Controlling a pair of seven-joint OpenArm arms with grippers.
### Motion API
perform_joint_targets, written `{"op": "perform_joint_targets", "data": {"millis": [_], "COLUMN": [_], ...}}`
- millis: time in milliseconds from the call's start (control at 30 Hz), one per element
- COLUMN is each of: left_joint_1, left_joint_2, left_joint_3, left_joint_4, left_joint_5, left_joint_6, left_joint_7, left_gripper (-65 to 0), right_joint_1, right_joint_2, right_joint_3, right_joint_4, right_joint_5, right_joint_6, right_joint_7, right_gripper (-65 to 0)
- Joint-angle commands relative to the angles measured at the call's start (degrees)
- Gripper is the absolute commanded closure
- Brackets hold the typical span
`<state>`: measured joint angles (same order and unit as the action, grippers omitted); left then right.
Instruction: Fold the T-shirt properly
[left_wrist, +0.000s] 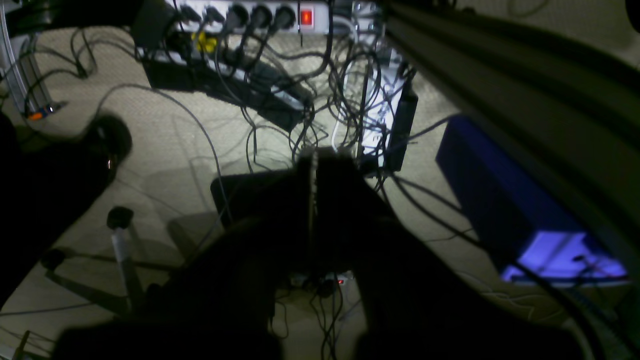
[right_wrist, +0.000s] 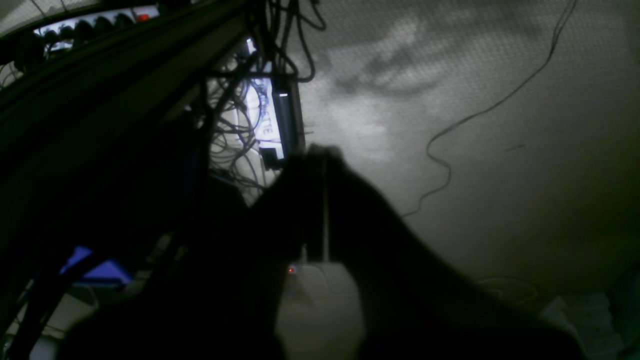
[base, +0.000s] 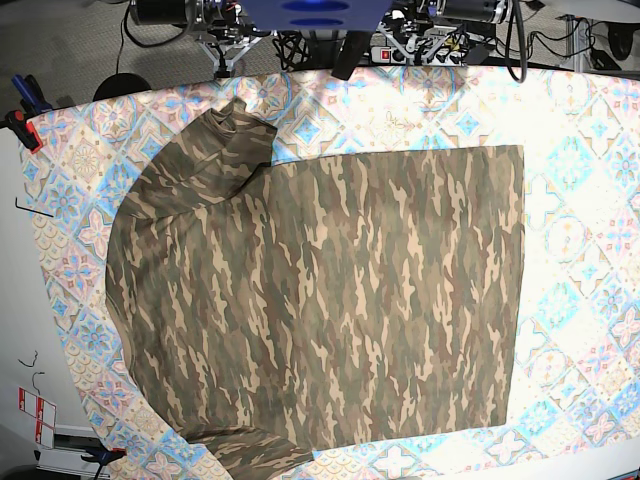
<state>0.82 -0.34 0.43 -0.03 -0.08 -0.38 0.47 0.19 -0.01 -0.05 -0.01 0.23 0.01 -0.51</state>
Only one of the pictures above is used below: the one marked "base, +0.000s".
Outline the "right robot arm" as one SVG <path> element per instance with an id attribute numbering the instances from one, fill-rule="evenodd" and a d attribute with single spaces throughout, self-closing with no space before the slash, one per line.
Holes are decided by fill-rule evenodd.
<path id="1" fill-rule="evenodd" d="M 210 0 L 131 0 L 128 14 L 136 25 L 196 29 L 231 27 L 239 19 L 234 2 Z"/>

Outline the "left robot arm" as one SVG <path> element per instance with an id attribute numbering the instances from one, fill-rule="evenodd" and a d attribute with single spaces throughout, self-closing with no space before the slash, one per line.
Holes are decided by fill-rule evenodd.
<path id="1" fill-rule="evenodd" d="M 422 0 L 416 6 L 430 17 L 499 24 L 511 11 L 507 0 Z"/>

